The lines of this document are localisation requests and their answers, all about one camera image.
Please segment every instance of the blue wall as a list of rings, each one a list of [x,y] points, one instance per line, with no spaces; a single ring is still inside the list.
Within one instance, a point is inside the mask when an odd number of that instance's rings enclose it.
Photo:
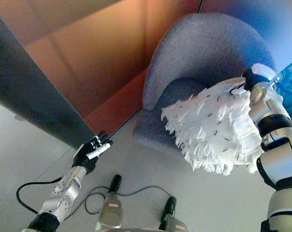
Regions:
[[[252,25],[271,50],[277,72],[292,62],[292,0],[205,0],[202,12],[222,12]]]

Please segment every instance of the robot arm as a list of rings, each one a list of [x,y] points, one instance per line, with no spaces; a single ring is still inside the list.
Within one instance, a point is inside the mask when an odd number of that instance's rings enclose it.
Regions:
[[[276,190],[261,231],[292,232],[292,121],[282,105],[283,97],[269,83],[270,68],[255,64],[246,71],[244,89],[250,90],[249,116],[259,129],[262,149],[258,170]]]
[[[72,204],[79,194],[83,178],[91,173],[100,154],[113,144],[104,131],[81,145],[74,155],[70,172],[56,184],[34,220],[23,232],[54,232],[70,214]]]

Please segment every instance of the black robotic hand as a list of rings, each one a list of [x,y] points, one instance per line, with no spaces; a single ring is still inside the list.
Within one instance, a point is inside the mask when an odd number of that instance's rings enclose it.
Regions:
[[[83,166],[87,169],[87,174],[91,173],[96,166],[100,154],[110,148],[114,143],[107,137],[106,132],[101,131],[89,142],[82,144],[74,156],[72,167]]]

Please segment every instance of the chair backrest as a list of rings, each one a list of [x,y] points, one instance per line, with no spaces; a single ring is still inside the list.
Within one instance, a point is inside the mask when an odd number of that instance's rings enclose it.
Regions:
[[[253,27],[221,13],[187,15],[166,32],[152,57],[143,108],[152,110],[164,89],[178,78],[212,86],[240,76],[254,63],[275,70],[263,38]]]

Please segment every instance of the gray floor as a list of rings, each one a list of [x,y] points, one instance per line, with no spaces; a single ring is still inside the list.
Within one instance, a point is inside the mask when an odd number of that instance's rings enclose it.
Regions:
[[[100,157],[93,173],[86,176],[79,202],[95,186],[108,186],[115,174],[123,177],[120,192],[129,193],[148,185],[158,185],[176,196],[176,216],[184,221],[191,232],[252,232],[260,231],[265,219],[272,189],[264,184],[259,174],[249,174],[244,168],[235,168],[228,177],[193,172],[181,159],[172,159],[150,148],[137,144],[132,131],[134,116],[114,136],[114,146]],[[71,149],[40,176],[39,180],[57,178],[70,169]],[[52,186],[30,187],[22,199],[39,209]],[[157,189],[121,198],[125,212],[125,227],[159,226],[159,218],[167,195]],[[95,196],[89,200],[93,210],[102,205]],[[12,201],[0,213],[0,231],[19,231],[34,215]],[[93,231],[96,217],[88,215],[84,208],[63,222],[58,231]]]

